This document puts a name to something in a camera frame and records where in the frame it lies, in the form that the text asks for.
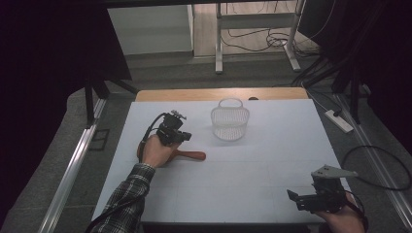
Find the wooden table edge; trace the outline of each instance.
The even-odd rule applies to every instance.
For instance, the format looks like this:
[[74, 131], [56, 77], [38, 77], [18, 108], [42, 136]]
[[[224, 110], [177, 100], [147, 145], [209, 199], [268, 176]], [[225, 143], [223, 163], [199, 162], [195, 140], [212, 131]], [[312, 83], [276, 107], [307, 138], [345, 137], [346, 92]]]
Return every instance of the wooden table edge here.
[[213, 101], [225, 97], [237, 97], [241, 100], [248, 100], [251, 97], [261, 100], [308, 99], [306, 90], [302, 87], [235, 87], [141, 90], [136, 95], [135, 101]]

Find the wall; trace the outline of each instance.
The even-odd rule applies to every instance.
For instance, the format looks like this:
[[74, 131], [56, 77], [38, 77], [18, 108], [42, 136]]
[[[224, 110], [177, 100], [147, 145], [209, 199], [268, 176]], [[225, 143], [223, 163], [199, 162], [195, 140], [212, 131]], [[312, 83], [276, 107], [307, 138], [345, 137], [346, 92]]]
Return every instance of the wall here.
[[191, 6], [109, 9], [124, 55], [191, 51]]

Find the brush handle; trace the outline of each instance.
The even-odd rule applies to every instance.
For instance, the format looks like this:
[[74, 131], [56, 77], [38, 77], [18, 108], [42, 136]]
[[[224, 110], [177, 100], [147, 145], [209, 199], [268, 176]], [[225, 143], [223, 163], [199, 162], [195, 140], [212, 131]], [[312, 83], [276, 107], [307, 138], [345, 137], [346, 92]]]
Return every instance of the brush handle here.
[[181, 150], [174, 150], [172, 154], [170, 155], [170, 158], [168, 161], [173, 160], [176, 156], [184, 156], [184, 157], [189, 157], [197, 160], [205, 160], [206, 159], [206, 153], [202, 151], [181, 151]]

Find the power strip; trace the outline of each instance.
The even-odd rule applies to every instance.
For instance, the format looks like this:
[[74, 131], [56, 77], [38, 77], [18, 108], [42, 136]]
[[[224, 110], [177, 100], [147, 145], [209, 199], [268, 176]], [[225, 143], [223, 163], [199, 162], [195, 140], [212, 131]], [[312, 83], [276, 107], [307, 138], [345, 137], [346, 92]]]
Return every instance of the power strip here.
[[334, 124], [336, 124], [340, 129], [343, 130], [343, 132], [348, 133], [354, 130], [354, 128], [346, 122], [342, 117], [340, 116], [334, 116], [334, 111], [329, 110], [325, 113], [327, 118], [329, 118]]

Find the hand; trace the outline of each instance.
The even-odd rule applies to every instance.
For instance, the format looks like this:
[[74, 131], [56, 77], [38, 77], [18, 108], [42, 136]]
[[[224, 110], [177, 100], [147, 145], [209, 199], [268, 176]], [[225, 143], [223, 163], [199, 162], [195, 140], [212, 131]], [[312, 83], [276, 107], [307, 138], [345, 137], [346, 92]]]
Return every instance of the hand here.
[[[355, 204], [349, 193], [346, 198]], [[315, 215], [323, 218], [333, 233], [364, 233], [363, 224], [358, 214], [348, 206], [344, 206], [338, 213], [316, 212]]]
[[174, 144], [171, 147], [164, 146], [156, 134], [149, 137], [143, 149], [142, 162], [151, 165], [154, 168], [160, 167], [167, 162], [173, 150], [176, 150], [180, 144]]

